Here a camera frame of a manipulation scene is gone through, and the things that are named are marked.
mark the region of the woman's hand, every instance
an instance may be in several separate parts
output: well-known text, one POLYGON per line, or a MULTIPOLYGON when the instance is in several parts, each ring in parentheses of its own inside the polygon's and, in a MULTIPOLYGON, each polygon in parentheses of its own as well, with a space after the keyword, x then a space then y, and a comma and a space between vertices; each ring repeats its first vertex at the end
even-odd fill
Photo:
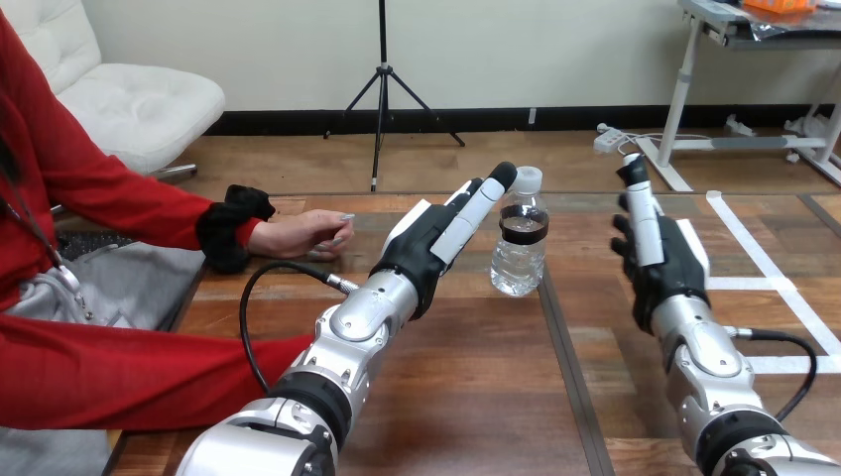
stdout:
POLYGON ((335 259, 353 238, 353 214, 311 210, 275 223, 260 223, 248 240, 248 251, 271 258, 307 255, 335 259))

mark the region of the black cable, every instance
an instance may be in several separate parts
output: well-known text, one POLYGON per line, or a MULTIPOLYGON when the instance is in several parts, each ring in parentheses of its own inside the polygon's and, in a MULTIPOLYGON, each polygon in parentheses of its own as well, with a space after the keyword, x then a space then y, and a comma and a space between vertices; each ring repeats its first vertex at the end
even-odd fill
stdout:
POLYGON ((257 284, 257 280, 266 273, 278 268, 287 268, 304 273, 305 275, 316 278, 325 284, 330 276, 330 274, 325 271, 312 268, 303 263, 296 263, 293 261, 273 261, 257 270, 251 276, 251 279, 248 280, 248 284, 245 285, 245 290, 242 292, 242 298, 239 300, 239 333, 242 337, 242 346, 245 349, 245 357, 248 359, 248 365, 251 366, 251 371, 254 372, 254 377, 257 379, 257 383, 260 384, 260 387, 263 388, 266 395, 269 395, 269 383, 266 381, 266 377, 260 370, 260 366, 257 365, 257 358, 254 356, 254 349, 251 347, 251 337, 248 335, 247 308, 248 298, 251 296, 251 290, 254 289, 254 285, 257 284))
POLYGON ((803 350, 806 351, 806 354, 809 355, 809 373, 806 374, 805 380, 803 380, 803 384, 800 385, 800 388, 797 390, 797 393, 794 394, 794 397, 791 397, 791 400, 782 407, 777 413, 775 418, 777 421, 783 421, 788 414, 794 410, 797 405, 803 400, 806 394, 809 393, 809 390, 812 388, 812 384, 814 383, 815 376, 817 376, 817 355, 815 355, 815 351, 808 342, 797 337, 796 335, 791 335, 786 332, 779 332, 776 330, 764 330, 764 329, 751 329, 751 337, 750 340, 771 340, 771 341, 779 341, 779 342, 790 342, 792 344, 798 345, 802 347, 803 350))

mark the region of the robotic arm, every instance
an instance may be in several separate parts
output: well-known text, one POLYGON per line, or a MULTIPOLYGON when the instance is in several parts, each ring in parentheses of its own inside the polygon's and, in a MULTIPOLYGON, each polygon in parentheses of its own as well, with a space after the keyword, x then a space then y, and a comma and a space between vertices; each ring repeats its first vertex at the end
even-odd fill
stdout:
POLYGON ((179 476, 332 476, 398 332, 422 317, 438 279, 517 177, 500 164, 444 205, 422 200, 392 230, 361 287, 330 275, 347 299, 318 317, 315 339, 265 399, 203 433, 179 476))
POLYGON ((645 157, 628 156, 619 176, 630 219, 614 217, 625 239, 614 238, 611 248, 637 295, 635 321, 660 343, 686 454, 704 476, 841 475, 837 462, 789 435, 763 407, 753 369, 731 340, 756 336, 715 321, 709 260, 687 220, 662 215, 645 157))

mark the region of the baseboard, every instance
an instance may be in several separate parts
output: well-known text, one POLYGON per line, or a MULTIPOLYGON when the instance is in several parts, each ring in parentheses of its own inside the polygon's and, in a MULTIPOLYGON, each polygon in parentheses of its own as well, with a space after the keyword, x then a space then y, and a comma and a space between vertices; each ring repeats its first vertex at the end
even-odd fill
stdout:
MULTIPOLYGON (((711 105, 686 106, 683 128, 723 127, 727 116, 736 114, 751 127, 781 127, 786 120, 803 116, 808 105, 711 105)), ((534 124, 531 109, 443 109, 442 121, 455 132, 495 131, 580 131, 595 130, 604 122, 621 129, 661 128, 668 106, 539 107, 534 124)), ((822 106, 827 117, 831 105, 822 106)), ((342 111, 229 111, 222 114, 205 135, 210 136, 320 136, 328 128, 333 134, 372 134, 377 128, 377 111, 348 114, 341 126, 342 111)), ((385 131, 389 133, 442 132, 422 109, 391 111, 385 131)))

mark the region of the chair cushion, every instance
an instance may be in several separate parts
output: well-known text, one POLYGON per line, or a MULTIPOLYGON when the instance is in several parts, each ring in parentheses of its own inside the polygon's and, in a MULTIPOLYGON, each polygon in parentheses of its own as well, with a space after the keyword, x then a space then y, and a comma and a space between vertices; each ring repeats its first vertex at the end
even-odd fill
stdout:
POLYGON ((132 64, 101 64, 58 98, 102 151, 140 174, 175 160, 225 107, 210 79, 132 64))
POLYGON ((102 62, 81 0, 0 0, 0 8, 54 93, 102 62))

